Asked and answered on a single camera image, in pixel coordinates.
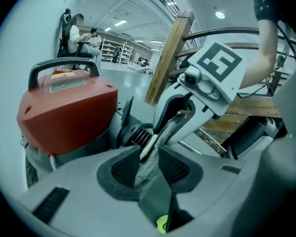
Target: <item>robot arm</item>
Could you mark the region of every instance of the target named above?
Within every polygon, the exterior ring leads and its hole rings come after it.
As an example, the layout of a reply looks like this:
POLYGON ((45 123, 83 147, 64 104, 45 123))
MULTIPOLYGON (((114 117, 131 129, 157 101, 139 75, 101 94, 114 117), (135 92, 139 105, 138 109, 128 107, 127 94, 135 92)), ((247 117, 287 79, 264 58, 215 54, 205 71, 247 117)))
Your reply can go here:
POLYGON ((208 120, 222 116, 234 100, 246 69, 240 56, 218 42, 206 45, 188 62, 190 66, 178 82, 161 95, 154 114, 153 131, 159 133, 178 111, 190 110, 167 145, 184 139, 208 120))

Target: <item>ceiling light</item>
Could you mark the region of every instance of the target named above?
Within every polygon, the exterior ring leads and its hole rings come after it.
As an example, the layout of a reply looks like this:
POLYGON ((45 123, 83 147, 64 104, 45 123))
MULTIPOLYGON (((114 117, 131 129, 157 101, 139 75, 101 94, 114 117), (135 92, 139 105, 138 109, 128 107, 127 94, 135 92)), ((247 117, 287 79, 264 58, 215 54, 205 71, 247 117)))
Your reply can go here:
POLYGON ((223 14, 221 11, 216 11, 216 17, 224 19, 225 18, 225 14, 223 14))
POLYGON ((124 24, 126 22, 127 22, 126 20, 119 21, 115 24, 115 26, 120 26, 121 24, 124 24))

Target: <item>black chair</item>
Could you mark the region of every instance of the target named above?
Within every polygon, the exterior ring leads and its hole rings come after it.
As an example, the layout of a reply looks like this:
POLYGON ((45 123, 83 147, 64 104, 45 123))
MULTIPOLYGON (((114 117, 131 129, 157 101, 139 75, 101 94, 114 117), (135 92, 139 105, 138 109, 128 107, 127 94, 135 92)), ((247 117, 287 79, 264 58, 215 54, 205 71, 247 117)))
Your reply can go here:
POLYGON ((92 55, 90 53, 81 53, 81 49, 84 44, 90 44, 90 42, 84 42, 81 41, 78 43, 77 51, 74 53, 68 52, 68 38, 65 35, 65 27, 68 23, 68 21, 71 19, 71 10, 66 9, 65 12, 61 15, 60 22, 62 25, 62 37, 59 43, 59 49, 57 58, 60 57, 81 57, 81 58, 92 58, 92 55))

